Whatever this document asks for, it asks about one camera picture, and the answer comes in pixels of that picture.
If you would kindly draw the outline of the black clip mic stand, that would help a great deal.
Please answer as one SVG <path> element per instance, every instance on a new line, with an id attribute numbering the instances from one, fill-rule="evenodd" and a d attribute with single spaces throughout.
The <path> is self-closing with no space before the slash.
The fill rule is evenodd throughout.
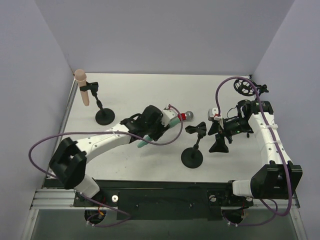
<path id="1" fill-rule="evenodd" d="M 95 114 L 95 121 L 101 126 L 111 124 L 115 120 L 115 113 L 110 108 L 103 107 L 102 102 L 98 98 L 99 83 L 87 82 L 86 86 L 81 87 L 80 89 L 82 91 L 91 92 L 91 95 L 95 98 L 96 105 L 99 108 L 98 112 Z"/>
<path id="2" fill-rule="evenodd" d="M 193 147 L 186 148 L 180 156 L 183 165 L 189 169 L 196 169 L 203 163 L 203 154 L 199 150 L 199 143 L 207 135 L 207 126 L 204 121 L 196 126 L 187 126 L 185 131 L 188 134 L 197 134 L 197 141 Z"/>

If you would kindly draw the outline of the pink microphone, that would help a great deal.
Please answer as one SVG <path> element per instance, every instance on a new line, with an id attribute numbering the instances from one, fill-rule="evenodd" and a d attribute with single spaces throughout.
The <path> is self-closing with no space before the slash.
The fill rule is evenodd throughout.
<path id="1" fill-rule="evenodd" d="M 88 92 L 81 90 L 81 87 L 87 86 L 87 75 L 85 71 L 83 69 L 77 69 L 74 72 L 74 79 L 77 82 L 83 104 L 86 107 L 89 106 L 90 100 L 89 100 Z"/>

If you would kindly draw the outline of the mint green microphone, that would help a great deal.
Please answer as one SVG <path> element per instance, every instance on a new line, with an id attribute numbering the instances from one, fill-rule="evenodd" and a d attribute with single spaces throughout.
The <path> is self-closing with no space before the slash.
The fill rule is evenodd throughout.
<path id="1" fill-rule="evenodd" d="M 169 122 L 169 125 L 168 125 L 168 126 L 169 126 L 169 128 L 171 129 L 171 128 L 173 128 L 174 126 L 178 125 L 180 122 L 181 122 L 180 118 L 179 118 L 178 116 L 176 116 L 174 119 L 172 119 L 172 120 Z M 148 142 L 153 142 L 153 141 L 154 141 L 149 135 L 147 135 L 147 136 L 144 138 L 144 140 L 147 140 Z M 148 144 L 148 142 L 142 140 L 142 141 L 137 145 L 137 147 L 138 147 L 138 148 L 142 148 L 142 147 L 146 146 L 146 145 Z"/>

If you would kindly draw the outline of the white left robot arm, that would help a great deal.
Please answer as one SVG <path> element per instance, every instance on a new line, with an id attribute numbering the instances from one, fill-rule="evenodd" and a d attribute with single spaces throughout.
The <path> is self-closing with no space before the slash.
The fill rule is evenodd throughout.
<path id="1" fill-rule="evenodd" d="M 176 117 L 171 109 L 147 106 L 142 113 L 136 113 L 120 123 L 87 138 L 63 139 L 53 154 L 49 167 L 66 190 L 74 189 L 88 198 L 100 192 L 96 181 L 86 174 L 86 165 L 97 156 L 118 146 L 127 145 L 138 138 L 149 136 L 157 141 L 170 127 Z"/>

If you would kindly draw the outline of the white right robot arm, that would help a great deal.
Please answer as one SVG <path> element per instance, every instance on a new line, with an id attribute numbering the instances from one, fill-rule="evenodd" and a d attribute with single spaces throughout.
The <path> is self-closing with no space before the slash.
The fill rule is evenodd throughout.
<path id="1" fill-rule="evenodd" d="M 227 144 L 232 137 L 245 133 L 254 135 L 257 142 L 261 169 L 249 180 L 234 180 L 233 195 L 254 199 L 288 199 L 291 191 L 295 192 L 303 175 L 300 165 L 295 165 L 284 150 L 275 124 L 275 116 L 269 101 L 241 100 L 236 105 L 237 116 L 222 118 L 218 108 L 208 111 L 208 120 L 212 125 L 208 135 L 215 136 L 215 143 L 210 153 L 228 153 Z"/>

